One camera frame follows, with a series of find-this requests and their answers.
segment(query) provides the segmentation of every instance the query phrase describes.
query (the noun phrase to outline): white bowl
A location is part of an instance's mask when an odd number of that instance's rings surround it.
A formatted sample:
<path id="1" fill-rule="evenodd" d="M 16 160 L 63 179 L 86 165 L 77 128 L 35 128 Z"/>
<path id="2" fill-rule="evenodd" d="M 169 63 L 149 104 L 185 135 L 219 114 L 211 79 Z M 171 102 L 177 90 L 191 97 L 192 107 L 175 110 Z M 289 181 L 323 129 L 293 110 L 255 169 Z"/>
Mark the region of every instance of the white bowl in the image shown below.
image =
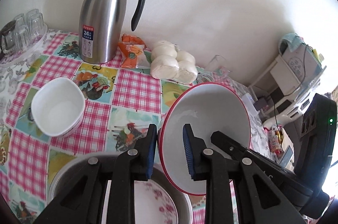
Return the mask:
<path id="1" fill-rule="evenodd" d="M 85 98 L 73 81 L 60 77 L 38 90 L 31 109 L 36 125 L 44 134 L 66 137 L 81 124 Z"/>
<path id="2" fill-rule="evenodd" d="M 251 140 L 250 121 L 241 99 L 227 87 L 203 83 L 185 91 L 171 106 L 159 131 L 159 156 L 168 180 L 180 191 L 205 195 L 206 182 L 193 181 L 188 172 L 183 145 L 183 126 L 191 124 L 196 137 L 207 147 L 230 158 L 210 141 L 213 132 L 221 131 L 245 147 Z"/>

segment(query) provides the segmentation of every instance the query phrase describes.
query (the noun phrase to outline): jug label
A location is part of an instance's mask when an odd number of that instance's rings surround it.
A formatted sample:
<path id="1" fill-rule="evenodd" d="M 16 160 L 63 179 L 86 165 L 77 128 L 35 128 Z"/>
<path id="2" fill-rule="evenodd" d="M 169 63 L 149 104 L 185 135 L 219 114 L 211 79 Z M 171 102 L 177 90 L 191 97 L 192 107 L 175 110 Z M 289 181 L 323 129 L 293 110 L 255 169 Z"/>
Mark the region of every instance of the jug label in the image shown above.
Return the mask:
<path id="1" fill-rule="evenodd" d="M 94 27 L 85 26 L 82 27 L 82 55 L 88 58 L 93 57 L 93 39 L 94 39 Z"/>

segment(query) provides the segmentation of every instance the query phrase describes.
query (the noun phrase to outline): drinking glass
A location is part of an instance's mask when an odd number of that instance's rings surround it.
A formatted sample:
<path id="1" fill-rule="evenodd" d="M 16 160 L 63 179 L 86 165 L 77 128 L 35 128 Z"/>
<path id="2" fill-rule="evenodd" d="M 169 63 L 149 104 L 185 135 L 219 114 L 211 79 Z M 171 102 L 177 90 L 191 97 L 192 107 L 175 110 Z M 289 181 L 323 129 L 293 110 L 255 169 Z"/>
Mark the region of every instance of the drinking glass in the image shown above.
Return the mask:
<path id="1" fill-rule="evenodd" d="M 16 34 L 16 50 L 25 51 L 32 44 L 32 38 L 30 36 L 28 26 L 22 25 L 18 27 Z"/>
<path id="2" fill-rule="evenodd" d="M 42 13 L 36 13 L 29 17 L 28 28 L 33 40 L 44 34 L 45 26 Z"/>
<path id="3" fill-rule="evenodd" d="M 37 13 L 39 13 L 39 10 L 38 10 L 37 8 L 28 11 L 28 12 L 26 13 L 26 21 L 29 20 L 30 16 L 35 15 L 35 14 L 37 14 Z"/>
<path id="4" fill-rule="evenodd" d="M 1 36 L 1 48 L 2 48 L 2 52 L 6 56 L 10 56 L 15 53 L 16 51 L 15 44 L 16 44 L 16 39 L 15 39 L 15 34 L 13 31 L 9 32 L 5 36 L 3 35 Z"/>
<path id="5" fill-rule="evenodd" d="M 16 21 L 10 21 L 0 31 L 1 49 L 6 56 L 15 52 L 15 25 Z"/>
<path id="6" fill-rule="evenodd" d="M 202 73 L 199 73 L 197 76 L 197 82 L 222 82 L 227 76 L 229 76 L 229 63 L 227 60 L 220 56 L 215 55 L 213 59 L 207 64 L 207 67 Z"/>
<path id="7" fill-rule="evenodd" d="M 25 15 L 21 13 L 15 16 L 13 20 L 16 21 L 15 27 L 18 28 L 19 26 L 22 26 L 25 24 Z"/>

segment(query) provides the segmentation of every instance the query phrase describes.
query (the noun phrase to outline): stainless steel jug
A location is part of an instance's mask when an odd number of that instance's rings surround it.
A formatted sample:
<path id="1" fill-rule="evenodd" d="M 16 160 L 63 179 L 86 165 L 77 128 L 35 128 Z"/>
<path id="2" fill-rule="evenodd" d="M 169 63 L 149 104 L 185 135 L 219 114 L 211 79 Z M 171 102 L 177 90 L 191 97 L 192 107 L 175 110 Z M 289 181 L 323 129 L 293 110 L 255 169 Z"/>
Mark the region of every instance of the stainless steel jug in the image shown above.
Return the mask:
<path id="1" fill-rule="evenodd" d="M 131 19 L 134 31 L 145 0 L 139 0 Z M 79 46 L 82 60 L 100 64 L 114 58 L 126 11 L 127 0 L 84 0 L 80 13 Z"/>

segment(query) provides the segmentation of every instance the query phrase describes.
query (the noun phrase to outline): table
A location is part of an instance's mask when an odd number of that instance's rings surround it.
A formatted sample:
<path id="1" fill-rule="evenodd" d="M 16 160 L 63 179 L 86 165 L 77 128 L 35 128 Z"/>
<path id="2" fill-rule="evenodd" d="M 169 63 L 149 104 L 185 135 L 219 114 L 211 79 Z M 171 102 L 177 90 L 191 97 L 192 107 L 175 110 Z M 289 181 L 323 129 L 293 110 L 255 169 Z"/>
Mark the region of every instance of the table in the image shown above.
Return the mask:
<path id="1" fill-rule="evenodd" d="M 154 79 L 149 70 L 121 69 L 121 63 L 120 51 L 105 64 L 84 63 L 78 34 L 48 30 L 43 45 L 28 59 L 0 68 L 0 192 L 23 223 L 31 223 L 45 208 L 50 183 L 66 163 L 90 152 L 132 148 L 148 125 L 159 125 L 175 99 L 189 88 Z M 67 138 L 44 135 L 30 117 L 35 93 L 57 77 L 72 79 L 87 98 L 83 121 Z M 94 78 L 109 87 L 91 93 L 86 85 Z M 230 78 L 224 84 L 239 96 L 248 92 Z M 250 114 L 249 118 L 250 148 L 271 159 L 260 119 Z M 158 154 L 155 162 L 159 163 Z M 194 223 L 204 223 L 205 199 L 192 200 Z"/>

